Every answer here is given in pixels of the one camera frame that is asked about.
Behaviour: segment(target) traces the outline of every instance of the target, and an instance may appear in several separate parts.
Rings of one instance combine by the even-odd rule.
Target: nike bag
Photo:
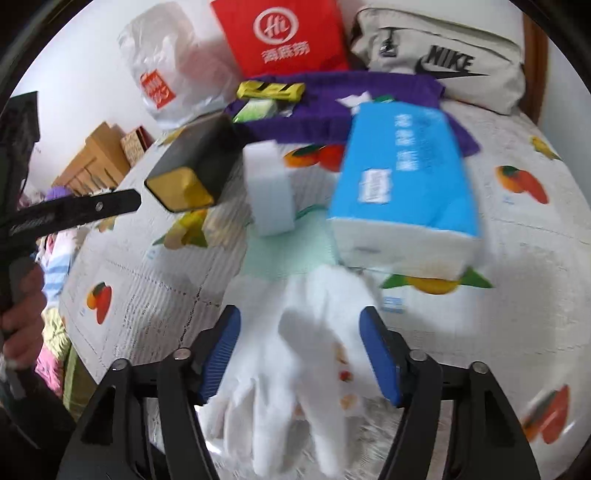
[[[347,70],[335,0],[212,2],[245,77]]]
[[[355,53],[370,70],[429,74],[445,95],[508,114],[525,92],[521,49],[506,38],[389,8],[364,8]]]
[[[239,81],[198,45],[179,4],[158,4],[120,33],[119,48],[146,110],[163,130],[182,127],[234,100]]]

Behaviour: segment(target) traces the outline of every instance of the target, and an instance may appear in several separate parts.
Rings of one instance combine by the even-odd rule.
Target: human hand
[[[39,265],[22,279],[20,289],[25,297],[4,313],[0,327],[11,337],[4,342],[2,353],[13,369],[27,369],[35,364],[43,346],[41,312],[47,304],[43,289],[43,270]]]

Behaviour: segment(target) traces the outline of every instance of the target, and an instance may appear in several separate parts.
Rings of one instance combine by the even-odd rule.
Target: silver bolt
[[[488,365],[483,364],[482,362],[474,362],[472,364],[472,369],[477,374],[487,374],[488,373]]]
[[[111,365],[111,368],[115,371],[123,370],[125,367],[127,367],[127,360],[125,358],[119,358]]]
[[[427,359],[427,354],[422,350],[412,350],[410,352],[410,358],[416,362],[424,362]]]
[[[186,360],[191,356],[191,350],[188,348],[179,348],[173,353],[175,360]]]

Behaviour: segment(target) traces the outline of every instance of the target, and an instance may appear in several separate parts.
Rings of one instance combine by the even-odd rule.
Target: blue tissue pack
[[[329,221],[347,266],[461,277],[479,245],[478,210],[444,113],[362,104]]]

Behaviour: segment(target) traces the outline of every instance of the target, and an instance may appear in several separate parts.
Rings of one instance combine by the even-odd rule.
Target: red bag
[[[347,70],[335,0],[215,0],[212,7],[245,77]]]

